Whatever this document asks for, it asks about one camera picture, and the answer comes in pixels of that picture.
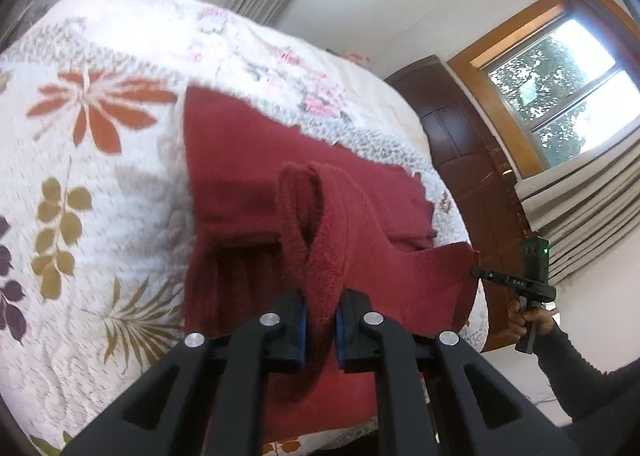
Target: bedspread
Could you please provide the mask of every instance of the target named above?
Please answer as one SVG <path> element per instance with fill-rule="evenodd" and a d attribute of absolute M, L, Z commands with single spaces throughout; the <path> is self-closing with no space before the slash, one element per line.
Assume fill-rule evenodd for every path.
<path fill-rule="evenodd" d="M 369 72 L 195 0 L 62 0 L 0 56 L 0 393 L 44 454 L 183 335 L 189 83 L 419 173 L 436 245 L 468 241 L 417 116 Z M 461 334 L 479 350 L 487 330 L 479 285 Z M 375 426 L 264 451 L 308 454 Z"/>

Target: silver screw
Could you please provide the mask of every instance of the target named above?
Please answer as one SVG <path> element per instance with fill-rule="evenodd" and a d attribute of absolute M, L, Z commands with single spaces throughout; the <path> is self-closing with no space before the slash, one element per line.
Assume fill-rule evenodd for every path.
<path fill-rule="evenodd" d="M 204 335 L 202 333 L 190 333 L 184 338 L 184 343 L 190 348 L 197 348 L 204 344 Z"/>
<path fill-rule="evenodd" d="M 440 342 L 447 346 L 455 346 L 458 344 L 459 340 L 460 337 L 458 337 L 458 334 L 453 331 L 444 331 L 440 334 Z"/>
<path fill-rule="evenodd" d="M 280 316 L 277 313 L 268 312 L 260 317 L 260 324 L 263 326 L 275 326 L 280 322 Z"/>
<path fill-rule="evenodd" d="M 383 315 L 381 313 L 378 313 L 377 311 L 367 312 L 366 314 L 364 314 L 363 319 L 364 319 L 364 322 L 372 326 L 382 324 L 382 322 L 385 320 Z"/>

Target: tree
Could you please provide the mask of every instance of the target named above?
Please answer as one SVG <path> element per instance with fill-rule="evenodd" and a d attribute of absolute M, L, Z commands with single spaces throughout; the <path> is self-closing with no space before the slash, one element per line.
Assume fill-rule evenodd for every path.
<path fill-rule="evenodd" d="M 524 121 L 543 115 L 588 81 L 571 51 L 553 36 L 511 58 L 489 77 Z M 521 90 L 527 81 L 535 83 L 535 93 Z M 574 131 L 578 115 L 570 110 L 533 135 L 551 165 L 563 163 L 580 153 L 585 139 Z"/>

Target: window pane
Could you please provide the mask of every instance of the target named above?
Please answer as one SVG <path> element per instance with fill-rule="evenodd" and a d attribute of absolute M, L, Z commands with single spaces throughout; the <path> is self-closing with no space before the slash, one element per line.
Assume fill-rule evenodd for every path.
<path fill-rule="evenodd" d="M 615 63 L 580 23 L 568 20 L 494 69 L 489 78 L 514 112 L 531 121 Z"/>
<path fill-rule="evenodd" d="M 533 137 L 549 163 L 558 165 L 607 140 L 638 115 L 638 88 L 626 72 L 619 72 Z"/>

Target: red cloth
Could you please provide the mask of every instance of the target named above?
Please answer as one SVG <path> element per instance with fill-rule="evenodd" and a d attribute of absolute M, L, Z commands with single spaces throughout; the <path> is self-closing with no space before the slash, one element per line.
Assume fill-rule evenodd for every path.
<path fill-rule="evenodd" d="M 476 295 L 471 247 L 431 248 L 433 205 L 401 168 L 305 137 L 242 101 L 190 87 L 184 132 L 196 217 L 187 331 L 231 333 L 300 287 L 310 360 L 303 375 L 270 378 L 266 439 L 367 420 L 372 375 L 338 373 L 331 342 L 342 288 L 366 292 L 414 333 L 459 329 Z"/>

